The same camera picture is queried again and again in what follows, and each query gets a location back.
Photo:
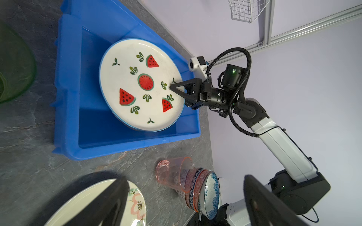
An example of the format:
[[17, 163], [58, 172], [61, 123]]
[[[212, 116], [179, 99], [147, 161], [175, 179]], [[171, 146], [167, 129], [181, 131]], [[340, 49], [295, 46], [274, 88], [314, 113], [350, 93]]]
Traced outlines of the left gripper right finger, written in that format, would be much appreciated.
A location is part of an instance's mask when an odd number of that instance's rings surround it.
[[252, 226], [307, 225], [252, 175], [244, 177], [244, 197]]

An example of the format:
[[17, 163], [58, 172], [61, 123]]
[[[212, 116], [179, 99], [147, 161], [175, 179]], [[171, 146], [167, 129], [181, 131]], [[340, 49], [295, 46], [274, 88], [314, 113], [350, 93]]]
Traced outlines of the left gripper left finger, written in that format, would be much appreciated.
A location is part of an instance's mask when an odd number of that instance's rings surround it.
[[66, 226], [119, 226], [126, 207], [129, 184], [125, 177], [117, 178]]

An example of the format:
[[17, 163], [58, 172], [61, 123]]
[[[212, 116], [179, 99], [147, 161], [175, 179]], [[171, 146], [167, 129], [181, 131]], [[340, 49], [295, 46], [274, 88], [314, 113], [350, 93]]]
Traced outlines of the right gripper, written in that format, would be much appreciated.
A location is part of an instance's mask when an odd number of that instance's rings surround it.
[[215, 88], [210, 79], [202, 82], [200, 78], [194, 78], [170, 85], [171, 106], [188, 106], [194, 110], [202, 106], [211, 107], [216, 110], [227, 110], [232, 96], [229, 89]]

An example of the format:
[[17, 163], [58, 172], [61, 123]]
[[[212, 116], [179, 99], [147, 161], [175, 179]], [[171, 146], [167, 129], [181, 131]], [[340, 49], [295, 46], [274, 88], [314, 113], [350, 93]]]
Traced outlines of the white watermelon plate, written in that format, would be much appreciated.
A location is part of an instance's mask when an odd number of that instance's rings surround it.
[[169, 87], [180, 81], [172, 59], [146, 40], [120, 40], [100, 62], [99, 82], [106, 104], [119, 121], [138, 131], [163, 131], [179, 119], [184, 106], [171, 106]]

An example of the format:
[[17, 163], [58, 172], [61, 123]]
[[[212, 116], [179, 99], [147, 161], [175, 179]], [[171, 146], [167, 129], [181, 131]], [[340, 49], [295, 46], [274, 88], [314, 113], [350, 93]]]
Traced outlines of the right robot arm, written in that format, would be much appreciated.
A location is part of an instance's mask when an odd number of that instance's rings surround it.
[[197, 110], [203, 106], [229, 118], [241, 133], [259, 138], [282, 164], [284, 169], [262, 185], [254, 176], [244, 178], [244, 198], [230, 204], [213, 202], [211, 213], [200, 213], [190, 220], [197, 226], [306, 226], [305, 216], [330, 191], [331, 186], [286, 131], [278, 126], [267, 111], [244, 92], [250, 77], [251, 54], [241, 47], [223, 52], [227, 55], [241, 52], [246, 56], [246, 67], [227, 65], [212, 85], [211, 69], [203, 57], [189, 63], [192, 72], [201, 74], [183, 82], [172, 82], [171, 91], [184, 98], [185, 105]]

